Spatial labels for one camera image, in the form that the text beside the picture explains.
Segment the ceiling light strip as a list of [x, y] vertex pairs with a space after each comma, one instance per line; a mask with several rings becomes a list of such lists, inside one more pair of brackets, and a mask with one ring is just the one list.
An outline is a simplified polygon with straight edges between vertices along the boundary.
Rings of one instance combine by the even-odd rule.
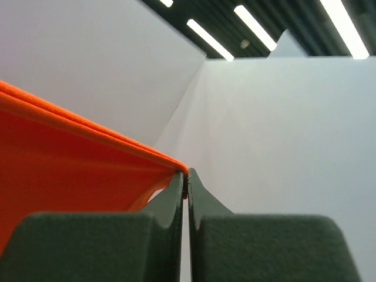
[[256, 37], [271, 52], [277, 47], [276, 41], [261, 26], [255, 17], [245, 8], [244, 5], [238, 5], [234, 8], [235, 14], [246, 24], [246, 26], [255, 34]]
[[222, 46], [216, 39], [214, 39], [201, 25], [199, 25], [194, 19], [187, 21], [187, 26], [202, 38], [209, 46], [211, 46], [219, 55], [221, 55], [226, 61], [232, 62], [234, 56]]
[[320, 0], [341, 39], [354, 59], [367, 59], [370, 54], [341, 0]]
[[174, 3], [173, 0], [159, 0], [159, 2], [161, 2], [167, 8], [170, 8]]

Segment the orange t shirt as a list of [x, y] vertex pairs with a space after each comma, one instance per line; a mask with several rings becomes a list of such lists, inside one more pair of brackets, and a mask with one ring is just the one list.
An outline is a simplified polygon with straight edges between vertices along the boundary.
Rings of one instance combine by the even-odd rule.
[[1, 83], [1, 246], [35, 212], [133, 212], [183, 163]]

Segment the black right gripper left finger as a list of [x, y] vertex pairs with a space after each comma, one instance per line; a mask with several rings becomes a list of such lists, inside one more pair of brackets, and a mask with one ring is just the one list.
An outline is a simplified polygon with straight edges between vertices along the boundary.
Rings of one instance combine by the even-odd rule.
[[34, 213], [1, 255], [2, 281], [178, 281], [183, 173], [136, 212]]

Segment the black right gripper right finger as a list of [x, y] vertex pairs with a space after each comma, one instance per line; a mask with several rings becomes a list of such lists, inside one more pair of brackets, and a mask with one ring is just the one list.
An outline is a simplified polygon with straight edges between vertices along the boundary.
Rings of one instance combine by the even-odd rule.
[[235, 214], [187, 175], [193, 281], [360, 281], [329, 217]]

